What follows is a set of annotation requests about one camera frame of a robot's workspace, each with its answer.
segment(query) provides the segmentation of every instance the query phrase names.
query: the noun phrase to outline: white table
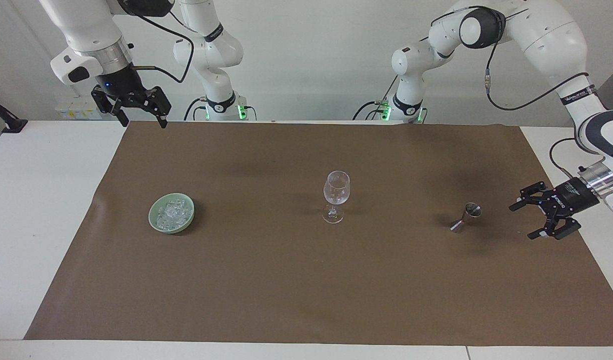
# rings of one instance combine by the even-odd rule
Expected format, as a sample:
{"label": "white table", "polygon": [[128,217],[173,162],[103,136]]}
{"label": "white table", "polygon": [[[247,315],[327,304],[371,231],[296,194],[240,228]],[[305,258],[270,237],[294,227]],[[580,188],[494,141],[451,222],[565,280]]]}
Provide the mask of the white table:
{"label": "white table", "polygon": [[[564,182],[548,151],[572,130],[523,131],[551,182]],[[0,137],[0,359],[613,360],[613,348],[23,341],[123,134],[114,121],[31,121],[22,133]],[[574,143],[563,143],[555,157],[571,171],[594,160]],[[597,206],[576,218],[613,288],[612,212]]]}

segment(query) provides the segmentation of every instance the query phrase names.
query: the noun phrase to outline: brown mat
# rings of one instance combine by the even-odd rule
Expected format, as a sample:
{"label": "brown mat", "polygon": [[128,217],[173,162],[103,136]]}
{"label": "brown mat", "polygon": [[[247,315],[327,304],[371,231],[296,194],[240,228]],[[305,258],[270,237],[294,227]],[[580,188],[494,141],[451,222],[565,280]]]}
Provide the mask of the brown mat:
{"label": "brown mat", "polygon": [[[516,127],[133,122],[25,339],[613,346],[585,242],[507,208],[546,179]],[[170,192],[199,210],[179,235],[147,221]]]}

